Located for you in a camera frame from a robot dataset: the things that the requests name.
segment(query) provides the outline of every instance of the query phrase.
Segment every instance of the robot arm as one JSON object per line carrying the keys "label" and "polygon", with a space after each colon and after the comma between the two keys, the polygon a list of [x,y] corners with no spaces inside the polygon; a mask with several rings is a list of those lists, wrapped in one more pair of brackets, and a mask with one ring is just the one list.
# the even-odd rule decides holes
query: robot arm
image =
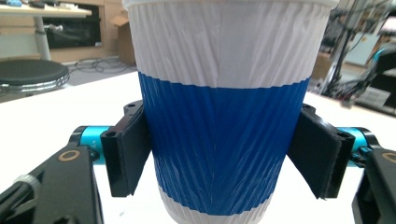
{"label": "robot arm", "polygon": [[[112,196],[126,197],[134,194],[149,153],[141,101],[126,105],[113,127],[78,127],[66,147],[0,195],[0,223],[103,223],[92,163],[106,158]],[[304,105],[288,156],[323,199],[337,197],[350,161],[365,167],[352,204],[355,221],[396,223],[396,153],[369,131],[334,128]]]}

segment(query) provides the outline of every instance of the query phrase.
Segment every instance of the desk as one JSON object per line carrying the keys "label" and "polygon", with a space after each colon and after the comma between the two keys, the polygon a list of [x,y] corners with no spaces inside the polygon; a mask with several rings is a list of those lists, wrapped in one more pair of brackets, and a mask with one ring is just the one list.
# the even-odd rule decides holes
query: desk
{"label": "desk", "polygon": [[[137,73],[132,73],[0,104],[0,191],[64,147],[78,126],[114,125],[123,115],[122,107],[140,99]],[[310,93],[304,101],[332,125],[365,127],[383,147],[396,149],[396,119],[356,106],[346,109]],[[126,199],[111,198],[106,168],[94,169],[105,223],[175,223],[163,207],[151,156],[135,196]],[[261,223],[354,223],[351,202],[361,174],[359,168],[348,168],[339,198],[317,200],[286,158]]]}
{"label": "desk", "polygon": [[[46,6],[45,8],[34,8],[22,5],[21,7],[9,7],[0,5],[0,16],[22,16],[22,17],[33,17],[35,21],[35,42],[37,44],[38,50],[40,52],[41,59],[50,60],[50,48],[47,41],[47,34],[44,30],[43,17],[75,17],[83,18],[90,16],[91,12],[84,9],[61,9],[56,7]],[[6,52],[10,51],[7,47],[15,46],[16,43],[28,42],[32,43],[30,36],[26,35],[10,35],[10,36],[0,36],[0,58],[6,56]],[[12,51],[18,51],[17,47],[14,47]]]}

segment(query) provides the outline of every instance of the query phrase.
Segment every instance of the metal pole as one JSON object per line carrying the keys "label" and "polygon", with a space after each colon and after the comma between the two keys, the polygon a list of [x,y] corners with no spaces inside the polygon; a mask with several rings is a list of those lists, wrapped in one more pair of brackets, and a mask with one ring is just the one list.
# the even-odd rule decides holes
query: metal pole
{"label": "metal pole", "polygon": [[33,17],[35,21],[35,41],[40,51],[41,59],[50,61],[50,47],[47,40],[47,33],[44,30],[42,17]]}

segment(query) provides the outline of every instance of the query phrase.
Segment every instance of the black stool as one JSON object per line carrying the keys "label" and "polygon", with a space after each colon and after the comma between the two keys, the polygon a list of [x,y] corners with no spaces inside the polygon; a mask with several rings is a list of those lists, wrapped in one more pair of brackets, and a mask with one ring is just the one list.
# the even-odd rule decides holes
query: black stool
{"label": "black stool", "polygon": [[46,60],[0,62],[0,92],[32,95],[62,86],[69,79],[69,69]]}

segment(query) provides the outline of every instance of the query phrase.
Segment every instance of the paper cup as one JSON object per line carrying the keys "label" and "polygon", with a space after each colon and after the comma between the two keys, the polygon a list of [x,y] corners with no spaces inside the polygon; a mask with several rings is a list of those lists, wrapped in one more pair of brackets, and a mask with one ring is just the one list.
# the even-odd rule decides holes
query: paper cup
{"label": "paper cup", "polygon": [[123,4],[168,213],[178,223],[258,223],[336,1]]}

